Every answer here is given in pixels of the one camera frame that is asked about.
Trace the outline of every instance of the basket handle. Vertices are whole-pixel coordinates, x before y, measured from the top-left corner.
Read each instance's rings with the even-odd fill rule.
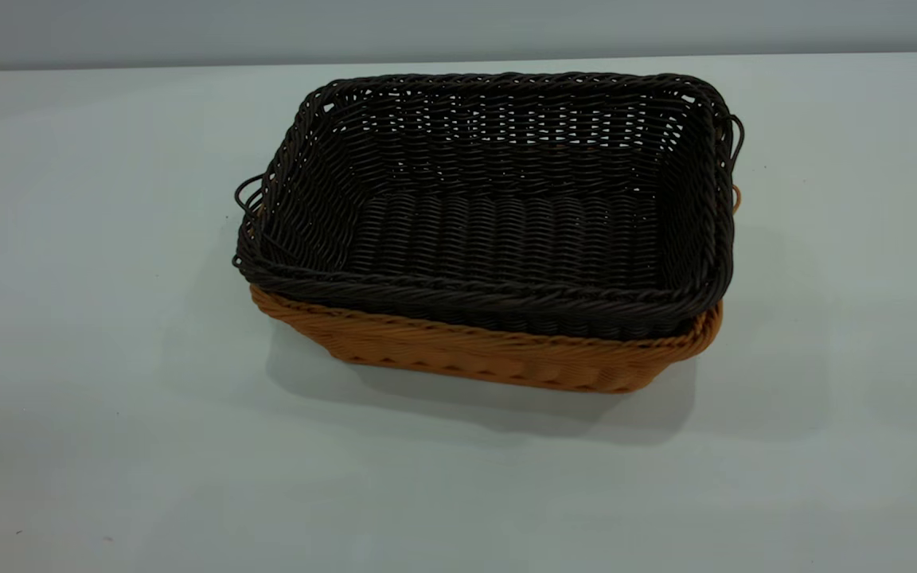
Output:
[[[735,162],[738,161],[738,153],[742,152],[742,144],[745,142],[745,126],[742,124],[742,120],[738,116],[732,114],[729,117],[731,123],[734,123],[735,126],[738,126],[738,145],[735,145],[735,151],[731,153],[731,171],[735,171]]]
[[[252,193],[250,198],[248,198],[245,201],[243,200],[243,191],[250,184],[254,184],[254,182],[261,181],[262,178],[264,178],[264,173],[259,174],[259,175],[254,175],[254,177],[250,177],[246,181],[243,181],[243,184],[240,184],[240,186],[237,186],[236,192],[232,195],[233,198],[236,199],[236,205],[239,205],[240,209],[243,209],[245,213],[247,213],[247,218],[250,219],[250,221],[252,222],[257,222],[257,215],[254,214],[254,210],[250,208],[250,204],[252,203],[252,201],[254,201],[254,199],[257,198],[259,193],[261,193],[263,190],[257,189],[257,191]]]

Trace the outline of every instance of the wicker basket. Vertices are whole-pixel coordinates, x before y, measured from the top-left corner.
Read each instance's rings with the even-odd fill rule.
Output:
[[[334,81],[237,190],[234,264],[329,307],[609,341],[684,334],[731,280],[734,123],[688,76]]]
[[[680,337],[602,341],[368,314],[296,303],[257,286],[250,289],[262,311],[345,362],[607,394],[637,391],[673,362],[702,352],[716,337],[723,316],[717,304],[693,319]]]

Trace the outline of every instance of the basket bottom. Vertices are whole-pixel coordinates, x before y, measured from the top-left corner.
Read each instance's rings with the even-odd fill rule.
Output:
[[[632,365],[626,364],[619,368],[583,368],[579,367],[578,372],[561,372],[563,368],[559,365],[536,365],[538,369],[549,370],[548,375],[541,375],[542,372],[535,371],[529,373],[527,377],[523,374],[499,374],[489,369],[474,371],[473,368],[490,364],[490,357],[465,356],[458,357],[452,354],[451,359],[445,366],[432,366],[426,362],[397,362],[393,358],[365,358],[362,356],[345,356],[334,352],[325,342],[317,338],[312,338],[317,344],[323,345],[328,349],[329,354],[350,364],[361,364],[364,366],[380,366],[386,368],[397,368],[399,370],[416,370],[418,372],[428,372],[430,374],[443,374],[445,376],[458,376],[470,378],[471,380],[483,380],[487,382],[498,382],[498,384],[514,384],[520,387],[546,388],[562,392],[602,392],[602,394],[627,394],[628,392],[637,391],[637,389],[646,388],[653,378],[665,370],[669,364],[659,365]],[[589,380],[585,384],[579,384],[584,380]]]
[[[656,191],[576,197],[382,193],[345,271],[600,289],[659,287]]]

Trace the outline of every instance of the basket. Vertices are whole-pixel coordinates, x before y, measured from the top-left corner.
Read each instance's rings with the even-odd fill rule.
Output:
[[[345,362],[605,394],[637,391],[673,362],[701,353],[723,317],[718,303],[694,318],[680,337],[604,341],[369,314],[298,303],[257,286],[250,290],[262,311]]]
[[[334,81],[237,190],[233,262],[316,305],[611,341],[687,333],[731,280],[734,123],[690,76]]]

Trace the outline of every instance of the tan wicker basket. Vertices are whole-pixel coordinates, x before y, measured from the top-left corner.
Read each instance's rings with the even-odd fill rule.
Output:
[[[723,317],[721,302],[699,315],[680,337],[604,341],[503,333],[303,304],[257,286],[250,291],[266,314],[345,362],[607,394],[637,391],[673,362],[701,353],[713,342]]]

